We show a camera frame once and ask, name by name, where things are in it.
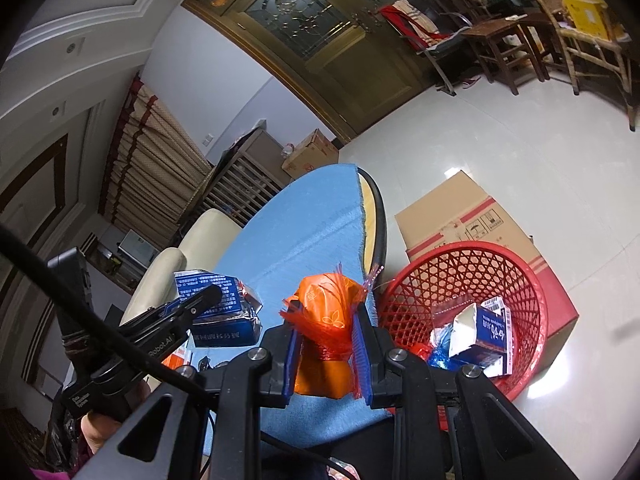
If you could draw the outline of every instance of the blue cloth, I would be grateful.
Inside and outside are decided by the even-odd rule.
[[[280,325],[282,300],[298,289],[305,276],[334,272],[342,264],[345,276],[362,283],[364,209],[356,166],[334,164],[299,178],[278,193],[242,229],[214,272],[235,276],[262,301],[258,316],[262,333]],[[367,298],[373,324],[373,298]],[[192,362],[207,355],[211,365],[230,361],[250,347],[195,348]],[[382,420],[385,410],[372,410],[351,394],[342,399],[294,394],[285,410],[263,408],[262,429],[299,447],[330,442]],[[211,447],[207,431],[205,453]]]

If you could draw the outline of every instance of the sofa armrest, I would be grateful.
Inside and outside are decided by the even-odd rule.
[[[185,270],[213,270],[242,228],[217,209],[205,211],[178,247],[186,259]]]
[[[120,324],[142,314],[152,306],[162,305],[177,297],[174,272],[185,269],[182,251],[168,247],[153,260],[124,311]]]

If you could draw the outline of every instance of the printed symbol on cardboard box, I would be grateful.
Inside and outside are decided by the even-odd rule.
[[[497,215],[494,209],[489,209],[483,215],[480,215],[482,222],[489,228],[489,231],[493,231],[498,226],[502,225],[502,219]]]
[[[466,233],[469,235],[469,237],[473,238],[473,240],[479,240],[489,233],[489,231],[484,226],[484,224],[482,224],[479,218],[472,220],[471,222],[466,224],[465,227]]]

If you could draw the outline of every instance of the human hand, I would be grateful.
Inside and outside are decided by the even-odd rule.
[[[145,400],[151,393],[145,381],[140,381],[136,388],[140,402]],[[80,421],[80,429],[84,439],[94,454],[104,445],[107,439],[111,438],[120,429],[121,425],[120,422],[113,420],[110,416],[95,412],[87,413]]]

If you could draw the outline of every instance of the curtain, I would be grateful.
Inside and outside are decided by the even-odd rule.
[[[196,144],[136,76],[111,140],[98,212],[163,249],[212,174]]]

